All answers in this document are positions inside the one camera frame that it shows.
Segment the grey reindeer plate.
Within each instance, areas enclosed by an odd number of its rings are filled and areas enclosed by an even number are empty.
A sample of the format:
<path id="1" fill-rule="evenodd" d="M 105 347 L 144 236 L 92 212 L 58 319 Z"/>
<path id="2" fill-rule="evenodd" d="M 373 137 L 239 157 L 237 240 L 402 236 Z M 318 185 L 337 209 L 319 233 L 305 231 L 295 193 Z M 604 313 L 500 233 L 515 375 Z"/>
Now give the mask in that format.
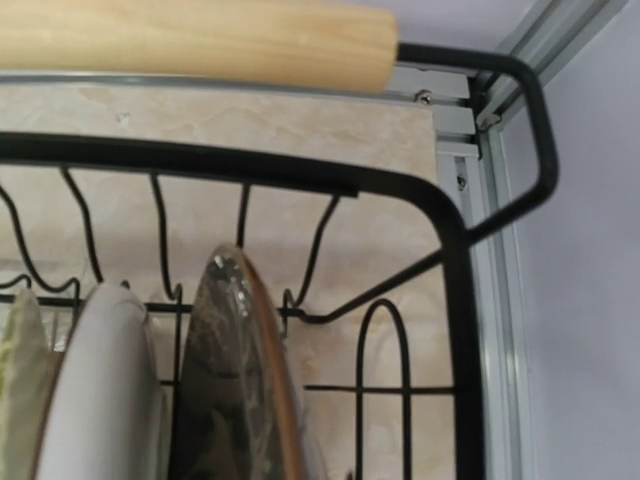
<path id="1" fill-rule="evenodd" d="M 279 315 L 245 252 L 211 254 L 190 315 L 169 476 L 311 479 Z"/>

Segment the white plate dark stripes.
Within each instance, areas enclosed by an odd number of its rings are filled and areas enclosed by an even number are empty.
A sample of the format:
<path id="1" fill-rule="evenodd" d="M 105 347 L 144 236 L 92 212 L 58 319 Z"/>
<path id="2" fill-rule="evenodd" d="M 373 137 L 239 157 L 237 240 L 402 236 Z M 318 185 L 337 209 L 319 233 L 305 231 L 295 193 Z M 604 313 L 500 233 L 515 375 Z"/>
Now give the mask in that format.
<path id="1" fill-rule="evenodd" d="M 149 317 L 103 283 L 63 354 L 36 463 L 38 479 L 164 479 L 170 428 Z"/>

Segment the yellow green woven plate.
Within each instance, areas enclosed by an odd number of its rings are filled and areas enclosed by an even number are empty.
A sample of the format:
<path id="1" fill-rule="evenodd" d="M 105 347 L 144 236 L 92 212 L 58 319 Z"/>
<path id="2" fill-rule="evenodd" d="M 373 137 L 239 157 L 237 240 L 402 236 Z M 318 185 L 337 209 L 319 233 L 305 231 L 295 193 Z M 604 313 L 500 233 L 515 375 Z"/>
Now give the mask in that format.
<path id="1" fill-rule="evenodd" d="M 1 338 L 1 477 L 30 479 L 51 384 L 49 347 L 33 292 L 16 295 Z"/>

